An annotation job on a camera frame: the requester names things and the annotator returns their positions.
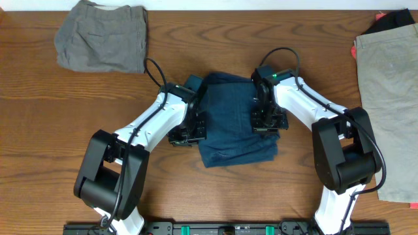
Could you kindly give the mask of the navy blue shorts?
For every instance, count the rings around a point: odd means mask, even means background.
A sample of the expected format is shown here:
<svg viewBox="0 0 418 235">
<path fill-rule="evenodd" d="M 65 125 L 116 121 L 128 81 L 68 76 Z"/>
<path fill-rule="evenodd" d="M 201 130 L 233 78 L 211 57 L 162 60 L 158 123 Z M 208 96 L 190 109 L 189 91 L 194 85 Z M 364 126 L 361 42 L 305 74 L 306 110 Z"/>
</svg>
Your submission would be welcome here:
<svg viewBox="0 0 418 235">
<path fill-rule="evenodd" d="M 204 78 L 207 90 L 200 103 L 206 114 L 206 139 L 199 152 L 206 168 L 272 161 L 278 154 L 278 134 L 263 136 L 251 128 L 256 107 L 249 78 L 213 72 Z"/>
</svg>

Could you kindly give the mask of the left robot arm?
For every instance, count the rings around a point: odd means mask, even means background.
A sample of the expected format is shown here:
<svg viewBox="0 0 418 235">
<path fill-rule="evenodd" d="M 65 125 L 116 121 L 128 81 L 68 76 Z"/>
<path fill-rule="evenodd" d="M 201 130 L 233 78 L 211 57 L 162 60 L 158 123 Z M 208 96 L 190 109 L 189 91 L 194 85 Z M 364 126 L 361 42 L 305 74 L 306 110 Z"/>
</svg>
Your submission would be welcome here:
<svg viewBox="0 0 418 235">
<path fill-rule="evenodd" d="M 161 86 L 154 103 L 114 133 L 97 131 L 90 139 L 74 184 L 74 195 L 101 215 L 97 225 L 66 225 L 64 234 L 140 234 L 138 212 L 150 153 L 164 137 L 173 146 L 195 146 L 206 138 L 198 112 L 206 86 L 191 75 L 184 85 Z"/>
</svg>

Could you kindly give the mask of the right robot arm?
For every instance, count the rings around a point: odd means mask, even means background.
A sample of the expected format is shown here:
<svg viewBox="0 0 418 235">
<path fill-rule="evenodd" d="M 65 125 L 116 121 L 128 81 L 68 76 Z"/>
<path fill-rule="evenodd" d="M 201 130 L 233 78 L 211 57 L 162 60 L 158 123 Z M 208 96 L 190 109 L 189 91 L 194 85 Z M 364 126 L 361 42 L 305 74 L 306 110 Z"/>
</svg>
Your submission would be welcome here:
<svg viewBox="0 0 418 235">
<path fill-rule="evenodd" d="M 311 131 L 315 170 L 324 188 L 314 215 L 316 227 L 308 233 L 354 233 L 350 217 L 355 201 L 372 176 L 385 168 L 366 110 L 327 100 L 291 69 L 275 72 L 259 66 L 251 80 L 257 103 L 251 112 L 254 133 L 288 129 L 288 113 Z"/>
</svg>

